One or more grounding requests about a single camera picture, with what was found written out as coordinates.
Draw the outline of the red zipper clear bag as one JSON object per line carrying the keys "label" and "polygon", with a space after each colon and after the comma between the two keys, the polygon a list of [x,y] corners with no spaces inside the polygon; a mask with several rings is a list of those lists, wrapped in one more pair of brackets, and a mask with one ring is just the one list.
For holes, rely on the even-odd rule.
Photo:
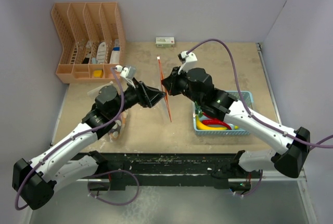
{"label": "red zipper clear bag", "polygon": [[166,93],[166,95],[164,97],[165,107],[166,107],[166,111],[168,113],[169,120],[170,120],[170,122],[172,122],[172,116],[171,116],[170,105],[169,105],[169,100],[168,100],[168,93],[167,93],[166,88],[162,84],[162,80],[164,79],[164,75],[163,75],[162,63],[161,63],[161,60],[160,60],[160,56],[157,56],[157,61],[158,61],[158,65],[159,65],[159,75],[160,75],[161,88],[162,88],[162,91]]}

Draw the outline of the polka dot zip bag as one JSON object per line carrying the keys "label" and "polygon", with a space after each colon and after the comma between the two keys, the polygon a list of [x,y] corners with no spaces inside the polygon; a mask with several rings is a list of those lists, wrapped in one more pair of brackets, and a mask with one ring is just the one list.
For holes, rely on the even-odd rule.
{"label": "polka dot zip bag", "polygon": [[[99,94],[99,91],[103,87],[109,86],[109,85],[113,85],[113,82],[110,81],[109,83],[106,83],[106,84],[103,84],[101,86],[95,87],[94,89],[88,91],[87,95],[91,99],[95,99],[95,97]],[[128,110],[123,111],[117,117],[117,119],[113,122],[114,123],[113,127],[109,130],[108,134],[106,134],[104,136],[104,139],[106,141],[113,142],[113,141],[116,141],[116,140],[120,139],[120,137],[122,135],[122,132],[125,129],[125,125],[126,125],[126,122],[127,122],[127,117],[128,117]]]}

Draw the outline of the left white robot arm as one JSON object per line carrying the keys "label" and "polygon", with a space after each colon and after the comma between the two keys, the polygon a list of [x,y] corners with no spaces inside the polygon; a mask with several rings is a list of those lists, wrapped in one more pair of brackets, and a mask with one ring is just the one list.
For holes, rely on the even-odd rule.
{"label": "left white robot arm", "polygon": [[96,97],[92,109],[65,138],[30,161],[22,158],[14,164],[12,188],[16,191],[16,210],[24,209],[19,206],[20,199],[26,207],[36,210],[78,179],[105,176],[107,165],[98,160],[98,152],[79,160],[72,158],[106,135],[125,110],[136,104],[152,108],[166,96],[141,81],[134,81],[126,90],[109,83],[95,89],[93,94]]}

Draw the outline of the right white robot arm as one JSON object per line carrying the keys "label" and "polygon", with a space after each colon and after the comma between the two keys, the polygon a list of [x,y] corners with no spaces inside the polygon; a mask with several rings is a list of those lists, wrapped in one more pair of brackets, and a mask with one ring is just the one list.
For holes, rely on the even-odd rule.
{"label": "right white robot arm", "polygon": [[310,132],[304,127],[293,129],[246,109],[246,105],[230,93],[217,89],[212,77],[203,68],[188,72],[173,68],[161,81],[169,95],[183,94],[196,103],[208,116],[236,125],[270,146],[269,150],[238,152],[231,166],[232,174],[243,178],[254,170],[276,169],[281,174],[297,178],[310,152]]}

